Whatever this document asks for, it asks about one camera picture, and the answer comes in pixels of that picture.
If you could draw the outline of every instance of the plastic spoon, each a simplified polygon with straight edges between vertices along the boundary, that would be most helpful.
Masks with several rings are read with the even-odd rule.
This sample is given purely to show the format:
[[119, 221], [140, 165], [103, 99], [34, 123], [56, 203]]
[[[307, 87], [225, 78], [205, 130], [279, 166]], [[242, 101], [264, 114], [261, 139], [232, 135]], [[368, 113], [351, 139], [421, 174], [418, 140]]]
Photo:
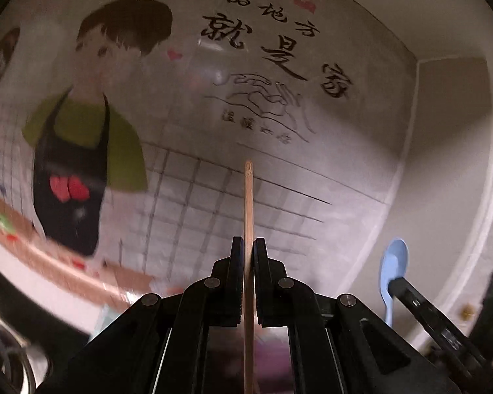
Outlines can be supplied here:
[[403, 277], [408, 268], [409, 250], [401, 238], [395, 238], [383, 253], [380, 263], [380, 293], [385, 304], [384, 321], [393, 327], [393, 298], [387, 290], [389, 282]]

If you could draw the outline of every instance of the cartoon hair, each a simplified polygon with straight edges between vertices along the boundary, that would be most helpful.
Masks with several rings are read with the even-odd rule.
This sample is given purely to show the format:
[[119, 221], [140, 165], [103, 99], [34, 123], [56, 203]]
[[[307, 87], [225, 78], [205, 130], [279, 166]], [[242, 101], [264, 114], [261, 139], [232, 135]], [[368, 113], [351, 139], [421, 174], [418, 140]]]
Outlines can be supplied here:
[[101, 26], [101, 32], [126, 49], [139, 48], [149, 54], [172, 32], [170, 8], [156, 0], [115, 0], [88, 15], [80, 25], [77, 40]]
[[13, 56], [14, 48], [18, 42], [18, 37], [20, 36], [20, 28], [13, 28], [7, 34], [3, 36], [0, 40], [0, 53], [4, 55], [4, 61], [6, 63], [5, 68], [2, 72], [0, 72], [0, 80], [4, 76], [7, 67], [9, 66], [9, 62]]

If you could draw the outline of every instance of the metal screw head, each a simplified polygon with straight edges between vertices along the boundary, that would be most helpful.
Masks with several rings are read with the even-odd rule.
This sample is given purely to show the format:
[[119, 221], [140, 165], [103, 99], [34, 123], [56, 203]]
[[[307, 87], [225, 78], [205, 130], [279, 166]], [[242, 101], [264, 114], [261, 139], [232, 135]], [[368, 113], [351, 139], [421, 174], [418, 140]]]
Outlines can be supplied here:
[[352, 307], [356, 305], [356, 298], [348, 293], [345, 293], [344, 295], [340, 296], [340, 302], [346, 307]]
[[221, 281], [219, 281], [219, 279], [215, 277], [209, 277], [204, 281], [204, 285], [211, 289], [213, 289], [214, 287], [218, 287], [219, 284], [221, 284]]
[[292, 286], [294, 286], [294, 280], [292, 278], [284, 277], [280, 278], [277, 281], [277, 284], [279, 284], [279, 287], [283, 289], [290, 289]]
[[143, 296], [141, 298], [141, 302], [143, 305], [146, 305], [147, 307], [150, 307], [152, 305], [155, 305], [158, 301], [158, 297], [155, 293], [148, 293], [148, 294], [145, 294], [145, 296]]

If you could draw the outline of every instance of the red heart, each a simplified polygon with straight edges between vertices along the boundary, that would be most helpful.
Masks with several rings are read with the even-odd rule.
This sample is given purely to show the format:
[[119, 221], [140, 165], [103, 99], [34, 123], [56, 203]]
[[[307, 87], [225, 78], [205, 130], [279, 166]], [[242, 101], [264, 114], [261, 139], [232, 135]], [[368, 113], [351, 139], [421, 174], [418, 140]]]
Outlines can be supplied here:
[[316, 11], [316, 5], [309, 0], [294, 0], [294, 4], [301, 7], [302, 9], [309, 10], [312, 14], [314, 14], [314, 12]]
[[71, 258], [71, 264], [79, 270], [85, 270], [85, 263], [82, 260]]
[[89, 189], [77, 176], [70, 176], [68, 181], [69, 194], [73, 200], [86, 201], [89, 198]]
[[166, 54], [168, 55], [171, 61], [182, 58], [182, 54], [177, 53], [174, 49], [168, 49]]
[[58, 201], [65, 203], [69, 201], [68, 178], [67, 176], [51, 176], [49, 178], [49, 186]]

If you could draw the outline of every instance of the wooden stick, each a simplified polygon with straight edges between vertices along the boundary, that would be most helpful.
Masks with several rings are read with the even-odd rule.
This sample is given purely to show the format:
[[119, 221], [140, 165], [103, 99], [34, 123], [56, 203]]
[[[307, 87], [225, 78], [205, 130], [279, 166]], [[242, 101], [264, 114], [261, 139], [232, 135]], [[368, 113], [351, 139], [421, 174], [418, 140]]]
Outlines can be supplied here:
[[252, 162], [245, 163], [245, 273], [243, 315], [245, 323], [245, 394], [254, 393], [254, 174]]

